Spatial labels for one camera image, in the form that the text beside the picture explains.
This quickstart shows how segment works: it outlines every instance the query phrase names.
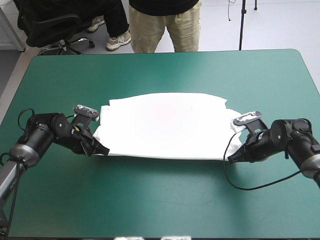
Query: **black office chair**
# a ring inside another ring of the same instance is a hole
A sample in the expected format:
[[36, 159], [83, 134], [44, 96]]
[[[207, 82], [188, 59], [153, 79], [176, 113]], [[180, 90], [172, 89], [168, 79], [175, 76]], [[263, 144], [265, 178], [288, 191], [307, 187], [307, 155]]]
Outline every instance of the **black office chair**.
[[18, 27], [27, 35], [26, 43], [30, 47], [42, 48], [58, 42], [40, 50], [38, 55], [51, 50], [58, 50], [57, 55], [62, 55], [67, 50], [74, 54], [82, 53], [71, 46], [83, 41], [89, 42], [89, 47], [94, 48], [94, 42], [87, 37], [82, 37], [74, 41], [69, 41], [72, 36], [79, 33], [92, 24], [92, 19], [81, 21], [76, 14], [57, 16], [47, 20], [41, 20], [38, 14], [26, 3], [25, 0], [13, 0], [18, 11]]

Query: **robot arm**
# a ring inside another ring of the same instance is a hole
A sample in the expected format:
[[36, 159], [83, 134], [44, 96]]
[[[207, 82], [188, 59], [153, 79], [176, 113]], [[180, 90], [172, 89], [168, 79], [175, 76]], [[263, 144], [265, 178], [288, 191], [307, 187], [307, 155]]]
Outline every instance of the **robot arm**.
[[314, 138], [309, 120], [275, 120], [271, 127], [261, 120], [261, 113], [253, 111], [231, 121], [236, 132], [248, 129], [246, 142], [228, 160], [237, 162], [260, 162], [284, 152], [292, 158], [307, 178], [314, 179], [320, 187], [320, 144]]
[[109, 149], [93, 137], [89, 128], [91, 121], [99, 119], [99, 112], [82, 105], [75, 106], [74, 112], [74, 119], [70, 123], [62, 113], [34, 114], [32, 110], [26, 128], [22, 128], [24, 134], [9, 153], [1, 155], [0, 159], [4, 155], [10, 157], [0, 169], [0, 228], [8, 226], [3, 206], [17, 182], [16, 173], [21, 175], [28, 168], [37, 165], [52, 143], [68, 148], [76, 154], [108, 155]]

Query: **chair base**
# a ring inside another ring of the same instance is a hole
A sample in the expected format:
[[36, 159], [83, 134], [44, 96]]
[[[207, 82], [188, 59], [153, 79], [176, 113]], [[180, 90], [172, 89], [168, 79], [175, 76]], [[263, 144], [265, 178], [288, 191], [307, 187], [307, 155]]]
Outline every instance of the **chair base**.
[[79, 38], [79, 39], [71, 41], [71, 42], [68, 42], [68, 41], [65, 41], [65, 40], [60, 40], [58, 45], [48, 46], [48, 47], [45, 47], [45, 48], [41, 49], [38, 55], [39, 56], [43, 55], [43, 53], [48, 52], [48, 51], [52, 51], [52, 50], [58, 50], [56, 55], [62, 55], [63, 53], [67, 52], [67, 50], [69, 50], [73, 54], [82, 55], [83, 54], [82, 52], [79, 52], [79, 51], [73, 49], [71, 46], [75, 45], [75, 44], [78, 44], [78, 43], [81, 43], [83, 41], [88, 41], [89, 42], [89, 48], [92, 49], [92, 48], [95, 47], [94, 41], [92, 41], [92, 39], [87, 38], [87, 37], [82, 37], [82, 38]]

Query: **white shoe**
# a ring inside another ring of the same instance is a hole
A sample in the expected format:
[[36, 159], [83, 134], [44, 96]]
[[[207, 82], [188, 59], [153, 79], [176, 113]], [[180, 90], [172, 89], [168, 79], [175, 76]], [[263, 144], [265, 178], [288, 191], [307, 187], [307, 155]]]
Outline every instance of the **white shoe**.
[[86, 30], [88, 33], [94, 33], [98, 30], [98, 27], [105, 23], [104, 16], [96, 16], [94, 19], [92, 19], [92, 25], [88, 27]]
[[117, 50], [120, 46], [130, 43], [131, 35], [129, 31], [117, 36], [117, 37], [107, 37], [106, 39], [106, 49], [109, 51]]

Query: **cable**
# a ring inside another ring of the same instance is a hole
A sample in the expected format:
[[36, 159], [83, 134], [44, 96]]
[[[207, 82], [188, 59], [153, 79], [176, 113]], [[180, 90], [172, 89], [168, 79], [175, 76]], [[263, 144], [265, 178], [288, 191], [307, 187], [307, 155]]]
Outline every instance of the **cable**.
[[27, 139], [27, 137], [28, 137], [28, 132], [27, 132], [27, 130], [26, 130], [25, 128], [23, 128], [23, 127], [21, 126], [21, 124], [20, 124], [20, 117], [21, 117], [26, 111], [29, 111], [29, 110], [32, 111], [31, 117], [32, 117], [33, 115], [35, 115], [35, 111], [34, 111], [32, 108], [25, 108], [25, 109], [23, 109], [23, 110], [19, 113], [19, 115], [18, 115], [18, 126], [19, 126], [19, 128], [20, 128], [21, 130], [24, 131], [24, 133], [25, 133], [25, 139]]
[[22, 162], [22, 158], [16, 158], [16, 160], [12, 160], [11, 159], [11, 161], [15, 161], [16, 162], [16, 166], [15, 166], [16, 183], [15, 183], [15, 186], [14, 186], [14, 193], [13, 193], [13, 197], [12, 197], [12, 204], [11, 204], [11, 209], [10, 209], [9, 221], [8, 221], [8, 226], [7, 226], [6, 231], [5, 231], [4, 240], [8, 240], [11, 223], [12, 223], [12, 219], [13, 219], [13, 216], [14, 216], [14, 210], [15, 210], [17, 192], [18, 192], [18, 185], [19, 185], [19, 179], [20, 179], [20, 162]]
[[4, 163], [2, 162], [2, 158], [5, 156], [5, 155], [8, 155], [8, 156], [10, 156], [10, 157], [12, 157], [12, 158], [15, 158], [15, 156], [13, 156], [12, 154], [10, 154], [9, 152], [4, 152], [4, 153], [2, 153], [1, 155], [0, 155], [0, 165], [4, 165]]
[[240, 190], [244, 190], [244, 191], [252, 191], [252, 190], [262, 189], [262, 188], [264, 188], [264, 187], [268, 187], [268, 186], [271, 186], [271, 185], [273, 185], [273, 184], [280, 183], [280, 182], [282, 182], [282, 181], [284, 181], [284, 180], [288, 180], [288, 179], [290, 179], [290, 178], [292, 178], [292, 177], [294, 177], [294, 176], [296, 176], [296, 175], [298, 175], [298, 174], [300, 174], [300, 173], [302, 173], [302, 172], [304, 172], [304, 171], [319, 170], [318, 168], [306, 168], [306, 169], [304, 169], [304, 170], [296, 171], [295, 173], [293, 173], [293, 174], [291, 174], [291, 175], [289, 175], [289, 176], [286, 176], [286, 177], [284, 177], [284, 178], [281, 178], [281, 179], [279, 179], [279, 180], [276, 180], [276, 181], [273, 181], [273, 182], [270, 182], [270, 183], [267, 183], [267, 184], [264, 184], [264, 185], [261, 185], [261, 186], [256, 186], [256, 187], [245, 188], [245, 187], [237, 186], [237, 185], [233, 184], [233, 183], [231, 182], [231, 180], [228, 178], [227, 168], [226, 168], [226, 153], [227, 153], [227, 150], [228, 150], [228, 148], [229, 148], [229, 146], [230, 146], [230, 143], [231, 143], [231, 141], [232, 141], [232, 139], [234, 138], [235, 135], [236, 135], [236, 133], [230, 138], [229, 143], [228, 143], [228, 145], [226, 146], [226, 149], [225, 149], [225, 151], [224, 151], [224, 154], [223, 154], [223, 170], [224, 170], [224, 175], [225, 175], [226, 180], [227, 180], [234, 188], [236, 188], [236, 189], [240, 189]]
[[236, 0], [232, 1], [232, 0], [227, 0], [228, 1], [228, 19], [229, 21], [231, 21], [230, 19], [230, 3], [234, 4], [236, 2]]

